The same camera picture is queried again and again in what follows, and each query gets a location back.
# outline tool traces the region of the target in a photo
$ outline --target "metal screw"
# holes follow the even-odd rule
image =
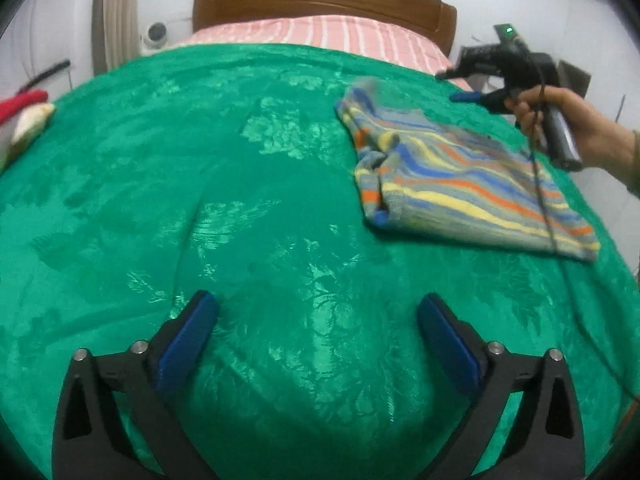
[[[489,350],[489,352],[491,352],[494,355],[500,355],[504,352],[504,345],[497,341],[491,341],[486,347]]]
[[[562,361],[562,359],[564,358],[562,352],[557,348],[552,348],[551,350],[549,350],[549,357],[551,357],[554,361]]]
[[[149,349],[149,342],[141,339],[140,341],[136,341],[131,345],[131,351],[134,354],[143,354]]]
[[[87,356],[86,348],[79,348],[74,352],[74,361],[82,361]]]

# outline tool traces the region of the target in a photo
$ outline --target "green fabric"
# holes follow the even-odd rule
[[[302,46],[192,46],[57,103],[50,129],[0,178],[0,413],[44,472],[72,351],[149,338],[198,288],[219,295],[222,314],[177,414],[225,480],[422,470],[467,406],[418,333],[428,292],[485,340],[562,349],[589,468],[603,456],[626,400],[575,322],[557,260],[365,225],[334,113],[361,76],[383,80],[382,105],[523,143],[501,118],[451,104],[454,87],[431,76]],[[554,176],[602,242],[595,264],[564,262],[578,318],[632,386],[633,279],[570,179]]]

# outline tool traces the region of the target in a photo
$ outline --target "pink bedding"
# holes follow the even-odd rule
[[[179,46],[209,43],[293,43],[341,50],[434,75],[451,66],[432,41],[410,30],[354,16],[305,16],[204,28]],[[471,90],[464,80],[454,81]]]

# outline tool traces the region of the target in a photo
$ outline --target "striped sweater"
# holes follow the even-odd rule
[[[420,111],[377,107],[374,83],[336,105],[358,153],[355,169],[367,221],[387,230],[521,250],[554,250],[530,160],[500,142],[436,124]],[[540,183],[558,252],[595,260],[600,243],[548,171]]]

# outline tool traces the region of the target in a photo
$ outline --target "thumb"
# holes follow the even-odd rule
[[[561,107],[566,96],[563,88],[558,88],[557,86],[545,86],[545,92],[542,95],[540,95],[540,88],[540,85],[530,88],[529,90],[522,92],[518,96],[518,99],[530,105],[535,105],[540,102],[549,102]]]

